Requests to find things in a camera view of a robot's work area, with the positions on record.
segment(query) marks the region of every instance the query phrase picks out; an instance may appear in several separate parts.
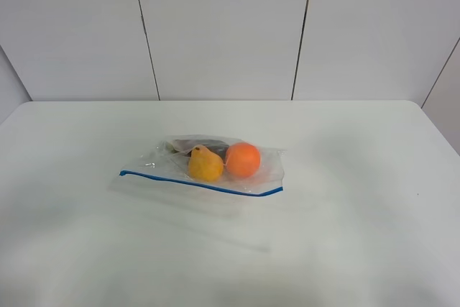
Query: blue zipper seal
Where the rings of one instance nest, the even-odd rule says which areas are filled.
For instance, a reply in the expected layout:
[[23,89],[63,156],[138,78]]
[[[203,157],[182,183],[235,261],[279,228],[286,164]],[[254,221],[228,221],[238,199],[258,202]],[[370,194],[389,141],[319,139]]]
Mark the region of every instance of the blue zipper seal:
[[205,185],[203,183],[194,183],[193,181],[183,181],[183,180],[162,178],[160,176],[148,175],[148,174],[143,174],[143,173],[138,173],[138,172],[132,172],[130,170],[122,170],[120,172],[120,176],[125,176],[126,174],[142,176],[143,178],[147,178],[147,179],[150,179],[150,180],[169,181],[171,183],[182,183],[183,185],[198,186],[198,187],[207,188],[209,190],[214,190],[214,191],[224,192],[224,193],[230,193],[230,194],[236,194],[237,196],[246,196],[246,197],[266,197],[266,196],[269,196],[270,194],[274,194],[274,193],[282,191],[282,186],[280,186],[280,187],[274,188],[273,190],[270,190],[270,191],[267,191],[267,192],[264,192],[264,193],[261,193],[261,194],[251,194],[251,193],[228,190],[226,188],[220,188],[220,187],[215,187],[215,186],[211,186],[211,185]]

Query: yellow pear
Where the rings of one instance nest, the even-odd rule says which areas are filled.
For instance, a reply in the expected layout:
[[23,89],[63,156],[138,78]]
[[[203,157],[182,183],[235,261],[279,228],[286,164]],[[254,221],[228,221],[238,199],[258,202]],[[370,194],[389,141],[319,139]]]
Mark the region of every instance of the yellow pear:
[[224,161],[204,145],[196,145],[192,149],[192,157],[188,161],[188,172],[197,180],[216,181],[224,171]]

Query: plastic bag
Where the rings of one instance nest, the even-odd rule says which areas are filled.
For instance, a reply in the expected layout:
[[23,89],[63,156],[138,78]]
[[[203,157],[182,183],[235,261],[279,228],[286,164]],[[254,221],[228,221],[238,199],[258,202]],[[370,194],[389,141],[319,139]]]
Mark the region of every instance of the plastic bag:
[[[167,137],[151,153],[125,166],[120,176],[137,175],[150,180],[192,185],[240,196],[263,197],[282,191],[284,170],[279,150],[256,147],[260,164],[256,167],[255,173],[249,174],[250,176],[242,177],[229,172],[230,167],[232,170],[238,169],[239,162],[231,158],[236,156],[227,155],[227,151],[229,148],[233,150],[233,145],[242,142],[240,139],[206,135]],[[216,162],[219,161],[216,156],[221,158],[224,169],[218,179],[203,180],[194,178],[190,173],[192,150],[199,150],[200,147],[211,152],[209,156],[213,156]]]

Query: white table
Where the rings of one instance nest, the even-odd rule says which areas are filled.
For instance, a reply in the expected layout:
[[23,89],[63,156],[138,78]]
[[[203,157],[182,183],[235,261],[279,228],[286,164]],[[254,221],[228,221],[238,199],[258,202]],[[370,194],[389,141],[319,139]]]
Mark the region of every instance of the white table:
[[[283,192],[229,204],[248,227],[110,188],[195,133],[287,150]],[[0,306],[459,306],[459,187],[407,101],[28,103],[0,126]]]

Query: white wall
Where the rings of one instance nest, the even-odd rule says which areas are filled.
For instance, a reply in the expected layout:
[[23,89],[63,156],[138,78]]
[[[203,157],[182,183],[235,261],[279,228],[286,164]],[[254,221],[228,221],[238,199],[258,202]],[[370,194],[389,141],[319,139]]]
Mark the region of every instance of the white wall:
[[421,105],[459,35],[459,0],[310,0],[295,99]]
[[0,0],[0,9],[0,43],[32,99],[157,99],[137,0]]
[[290,99],[305,0],[141,0],[161,99]]
[[423,110],[460,154],[460,45],[448,60]]
[[28,100],[24,87],[0,47],[0,124],[20,104]]

